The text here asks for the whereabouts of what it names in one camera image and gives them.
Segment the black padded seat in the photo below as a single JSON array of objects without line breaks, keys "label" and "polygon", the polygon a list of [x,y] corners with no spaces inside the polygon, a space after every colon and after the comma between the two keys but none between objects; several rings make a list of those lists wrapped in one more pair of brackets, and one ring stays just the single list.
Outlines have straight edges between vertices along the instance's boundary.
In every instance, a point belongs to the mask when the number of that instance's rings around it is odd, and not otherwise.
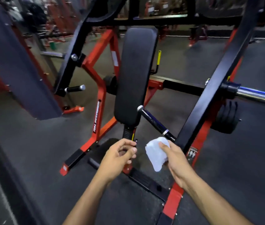
[{"label": "black padded seat", "polygon": [[144,103],[157,39],[154,27],[132,27],[125,34],[114,115],[131,128],[140,122],[137,108]]}]

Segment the gym floor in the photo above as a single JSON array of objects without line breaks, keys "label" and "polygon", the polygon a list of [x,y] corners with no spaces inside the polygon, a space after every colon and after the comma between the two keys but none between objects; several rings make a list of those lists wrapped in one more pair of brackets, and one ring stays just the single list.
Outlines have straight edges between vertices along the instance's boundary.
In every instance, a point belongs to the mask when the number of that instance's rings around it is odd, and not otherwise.
[{"label": "gym floor", "polygon": [[[120,50],[123,39],[119,41]],[[187,38],[169,38],[158,43],[162,50],[158,75],[189,83],[204,84],[216,68],[227,40],[208,39],[188,47]],[[95,42],[84,48],[87,54]],[[57,68],[61,60],[52,59]],[[113,72],[109,48],[97,64],[104,77]],[[250,44],[235,82],[265,91],[265,41]],[[71,85],[85,84],[86,90],[72,94],[81,113],[38,121],[7,93],[0,93],[0,145],[17,172],[25,191],[36,206],[43,224],[61,224],[82,195],[95,170],[85,156],[66,176],[59,174],[65,159],[91,136],[97,87],[84,70],[76,68]],[[157,91],[147,109],[177,135],[197,96],[170,89]],[[265,105],[238,101],[242,121],[230,134],[211,130],[196,172],[254,224],[265,224]],[[113,116],[114,96],[107,95],[102,124]],[[120,138],[123,126],[117,124],[100,141]],[[143,118],[137,128],[138,157],[134,166],[164,187],[172,185],[166,168],[156,173],[146,156],[145,145],[160,134]],[[155,224],[162,202],[121,174],[108,187],[101,200],[96,224]],[[187,194],[180,202],[174,224],[208,224]]]}]

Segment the gym machine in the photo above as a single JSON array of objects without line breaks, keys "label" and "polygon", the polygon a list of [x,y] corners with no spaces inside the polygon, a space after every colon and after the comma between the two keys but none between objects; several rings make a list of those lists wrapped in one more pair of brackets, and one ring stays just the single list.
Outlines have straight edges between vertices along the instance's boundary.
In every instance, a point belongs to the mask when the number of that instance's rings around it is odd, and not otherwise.
[{"label": "gym machine", "polygon": [[[83,20],[78,24],[59,71],[59,77],[54,85],[55,94],[64,96],[66,94],[65,88],[68,87],[76,66],[84,68],[98,85],[98,102],[92,137],[65,161],[60,170],[62,175],[66,175],[75,163],[91,151],[91,149],[96,150],[92,152],[88,162],[94,168],[98,168],[105,152],[118,140],[109,139],[99,145],[98,141],[102,136],[119,121],[124,124],[122,137],[134,140],[136,127],[139,124],[141,116],[146,118],[162,135],[175,142],[183,150],[188,161],[193,166],[210,128],[224,133],[231,133],[240,121],[238,104],[231,101],[231,99],[238,96],[265,103],[265,92],[244,88],[232,82],[255,26],[265,23],[265,9],[260,11],[260,0],[248,0],[243,16],[225,16],[223,18],[208,18],[204,14],[195,14],[194,10],[189,9],[187,15],[157,16],[151,18],[138,18],[130,15],[128,19],[115,19],[126,0],[119,0],[118,5],[115,6],[112,12],[99,17],[89,17],[95,11],[94,6],[100,1],[102,3],[104,0],[93,0],[90,9],[85,12]],[[97,47],[94,48],[89,56],[86,57],[81,52],[85,38],[92,26],[157,26],[174,24],[235,25],[235,30],[231,35],[226,51],[213,75],[207,80],[205,87],[187,85],[161,77],[150,77],[158,37],[157,30],[154,28],[130,28],[127,31],[124,38],[121,64],[119,52],[117,49],[115,50],[116,38],[112,35],[112,28],[103,34],[102,42],[96,45]],[[101,54],[101,50],[109,43],[111,38],[113,38],[111,52],[116,77],[114,78],[114,83],[110,80],[108,84],[98,78],[93,65]],[[138,55],[131,53],[132,47],[134,47],[133,50]],[[115,117],[103,128],[100,128],[105,94],[110,84],[114,85],[114,90],[109,91],[113,91],[112,94],[116,95]],[[200,96],[177,137],[173,136],[167,128],[144,108],[157,90],[165,87],[171,88],[169,85],[174,86],[175,90]],[[165,202],[157,225],[172,224],[183,195],[183,189],[176,183],[173,184],[172,188],[165,189],[145,174],[133,168],[131,164],[124,167],[123,173],[146,191]]]}]

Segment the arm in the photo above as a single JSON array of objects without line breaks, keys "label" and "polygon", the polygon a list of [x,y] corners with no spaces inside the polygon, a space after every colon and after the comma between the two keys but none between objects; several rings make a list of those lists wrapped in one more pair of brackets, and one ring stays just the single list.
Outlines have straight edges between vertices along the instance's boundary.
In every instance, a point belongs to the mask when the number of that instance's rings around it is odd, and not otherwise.
[{"label": "arm", "polygon": [[122,172],[125,164],[135,158],[136,142],[122,139],[106,152],[97,173],[67,216],[63,225],[93,225],[105,188]]},{"label": "arm", "polygon": [[203,181],[187,162],[180,147],[169,141],[170,148],[159,143],[168,156],[168,167],[176,183],[194,200],[195,204],[212,225],[252,225],[242,214]]}]

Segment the hand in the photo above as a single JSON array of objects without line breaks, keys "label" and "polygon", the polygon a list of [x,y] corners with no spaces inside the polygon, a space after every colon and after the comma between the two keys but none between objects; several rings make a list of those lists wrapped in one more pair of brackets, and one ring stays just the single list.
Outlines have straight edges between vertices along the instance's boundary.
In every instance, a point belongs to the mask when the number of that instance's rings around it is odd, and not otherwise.
[{"label": "hand", "polygon": [[125,164],[130,164],[131,158],[136,158],[136,144],[127,139],[121,139],[113,144],[105,153],[96,175],[107,184],[113,181],[122,172]]},{"label": "hand", "polygon": [[168,140],[168,142],[170,144],[170,148],[162,142],[159,142],[159,146],[167,154],[168,168],[174,180],[181,188],[187,189],[187,180],[196,176],[196,173],[188,163],[186,156],[180,147],[170,140]]}]

